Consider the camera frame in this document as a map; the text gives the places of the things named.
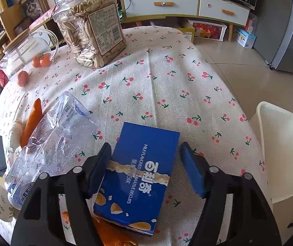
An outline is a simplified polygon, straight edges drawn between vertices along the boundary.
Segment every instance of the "framed picture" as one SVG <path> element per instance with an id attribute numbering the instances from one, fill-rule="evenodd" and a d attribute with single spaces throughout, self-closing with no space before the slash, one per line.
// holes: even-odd
<path id="1" fill-rule="evenodd" d="M 47 0 L 21 0 L 20 4 L 22 13 L 32 22 L 50 9 Z"/>

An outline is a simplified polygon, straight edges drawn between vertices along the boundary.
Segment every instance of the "tablecloth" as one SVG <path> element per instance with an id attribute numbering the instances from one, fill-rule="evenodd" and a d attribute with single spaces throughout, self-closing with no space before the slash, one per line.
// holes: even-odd
<path id="1" fill-rule="evenodd" d="M 126 49 L 101 69 L 78 65 L 63 46 L 50 68 L 34 69 L 26 90 L 9 82 L 0 96 L 3 141 L 14 118 L 27 120 L 35 99 L 41 99 L 46 112 L 69 91 L 98 119 L 100 127 L 71 157 L 67 170 L 97 154 L 104 142 L 114 149 L 126 121 L 180 132 L 179 145 L 187 141 L 210 165 L 234 175 L 252 173 L 270 202 L 261 146 L 237 99 L 197 48 L 172 28 L 136 27 L 123 33 Z M 6 161 L 8 167 L 13 163 L 10 158 Z M 185 245 L 204 202 L 193 192 L 177 150 L 155 234 L 127 232 L 140 245 Z M 66 211 L 64 196 L 59 203 L 61 211 Z M 93 201 L 88 205 L 92 210 Z M 218 241 L 226 238 L 229 215 L 228 206 Z M 70 225 L 62 221 L 67 240 L 74 242 Z M 0 220 L 0 232 L 8 242 L 14 222 Z"/>

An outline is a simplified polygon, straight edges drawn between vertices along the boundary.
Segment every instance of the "white plastic chair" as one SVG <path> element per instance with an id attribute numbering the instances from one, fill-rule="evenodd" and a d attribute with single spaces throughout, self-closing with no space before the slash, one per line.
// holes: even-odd
<path id="1" fill-rule="evenodd" d="M 260 102 L 250 124 L 262 146 L 272 202 L 293 196 L 293 113 Z"/>

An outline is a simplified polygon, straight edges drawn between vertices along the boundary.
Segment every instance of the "refrigerator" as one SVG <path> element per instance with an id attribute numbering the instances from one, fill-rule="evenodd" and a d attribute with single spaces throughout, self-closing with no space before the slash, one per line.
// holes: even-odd
<path id="1" fill-rule="evenodd" d="M 257 0 L 253 47 L 271 69 L 293 73 L 293 0 Z"/>

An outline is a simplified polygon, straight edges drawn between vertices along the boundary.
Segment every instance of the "screw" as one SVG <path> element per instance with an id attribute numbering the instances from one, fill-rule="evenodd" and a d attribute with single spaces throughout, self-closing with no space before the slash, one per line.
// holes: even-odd
<path id="1" fill-rule="evenodd" d="M 212 173 L 217 173 L 219 171 L 219 168 L 215 167 L 215 166 L 211 166 L 211 167 L 209 167 L 209 171 Z"/>
<path id="2" fill-rule="evenodd" d="M 40 179 L 46 179 L 48 177 L 48 174 L 46 172 L 40 174 L 39 178 Z"/>
<path id="3" fill-rule="evenodd" d="M 252 179 L 252 175 L 250 173 L 244 173 L 243 175 L 246 179 Z"/>
<path id="4" fill-rule="evenodd" d="M 74 173 L 79 173 L 79 172 L 81 172 L 82 170 L 83 170 L 83 168 L 80 167 L 80 166 L 76 166 L 76 167 L 74 167 L 74 168 L 72 169 L 72 171 L 73 171 Z"/>

